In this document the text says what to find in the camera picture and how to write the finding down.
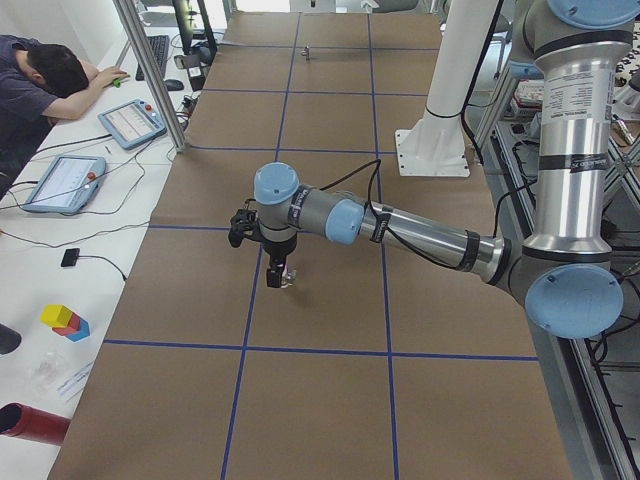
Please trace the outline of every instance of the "person's arm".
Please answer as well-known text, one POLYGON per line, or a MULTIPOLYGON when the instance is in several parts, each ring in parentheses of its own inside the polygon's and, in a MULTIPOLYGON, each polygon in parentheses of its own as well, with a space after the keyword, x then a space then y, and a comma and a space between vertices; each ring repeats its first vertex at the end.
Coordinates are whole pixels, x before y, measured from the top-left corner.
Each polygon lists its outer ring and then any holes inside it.
POLYGON ((89 79, 89 81, 96 78, 100 73, 100 70, 98 70, 94 65, 90 64, 89 62, 80 60, 80 65, 82 65, 82 69, 84 70, 84 73, 87 75, 87 78, 89 79))
POLYGON ((117 67, 109 67, 98 73, 89 82, 89 86, 85 90, 69 95, 67 98, 54 100, 42 112, 42 115, 65 120, 77 120, 100 98, 105 87, 111 85, 115 79, 125 78, 127 75, 127 72, 117 67))

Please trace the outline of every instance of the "dark shirt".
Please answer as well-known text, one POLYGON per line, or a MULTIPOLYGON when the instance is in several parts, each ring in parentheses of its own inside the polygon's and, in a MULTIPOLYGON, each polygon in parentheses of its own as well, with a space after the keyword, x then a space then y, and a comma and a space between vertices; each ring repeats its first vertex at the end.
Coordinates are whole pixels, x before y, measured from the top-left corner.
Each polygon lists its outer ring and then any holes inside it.
POLYGON ((16 50, 39 44, 34 39, 0 35, 0 151, 24 144, 37 148, 48 131, 42 112, 58 97, 25 77, 15 55, 16 50))

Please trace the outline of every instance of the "keyboard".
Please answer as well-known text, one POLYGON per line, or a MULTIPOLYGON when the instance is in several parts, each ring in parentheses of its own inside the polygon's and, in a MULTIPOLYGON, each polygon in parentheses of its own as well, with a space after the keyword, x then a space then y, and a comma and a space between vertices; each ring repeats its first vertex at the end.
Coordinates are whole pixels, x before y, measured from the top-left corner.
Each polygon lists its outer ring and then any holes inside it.
MULTIPOLYGON (((169 47, 171 46, 171 39, 169 35, 152 35, 147 37, 153 56, 160 68, 160 74, 164 78, 164 74, 167 71, 167 60, 169 55, 169 47)), ((142 67, 138 64, 138 70, 136 70, 136 80, 144 80, 144 73, 142 73, 142 67)))

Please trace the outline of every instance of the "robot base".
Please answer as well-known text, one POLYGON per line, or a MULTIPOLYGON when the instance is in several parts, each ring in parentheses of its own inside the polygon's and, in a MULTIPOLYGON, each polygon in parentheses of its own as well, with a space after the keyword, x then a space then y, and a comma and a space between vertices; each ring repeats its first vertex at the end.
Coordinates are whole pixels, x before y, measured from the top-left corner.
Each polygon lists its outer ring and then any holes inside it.
POLYGON ((468 177, 464 139, 457 119, 453 128, 426 129, 424 118, 413 130, 396 130, 398 170, 402 176, 468 177))

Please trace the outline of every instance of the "person's hand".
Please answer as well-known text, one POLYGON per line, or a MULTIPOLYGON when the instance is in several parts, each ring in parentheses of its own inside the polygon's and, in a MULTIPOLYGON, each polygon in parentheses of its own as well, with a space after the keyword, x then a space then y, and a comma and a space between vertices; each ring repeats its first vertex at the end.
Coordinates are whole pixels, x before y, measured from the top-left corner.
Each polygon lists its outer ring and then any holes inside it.
POLYGON ((108 87, 116 79, 127 78, 129 74, 118 67, 109 67, 102 70, 91 83, 96 83, 102 88, 108 87))

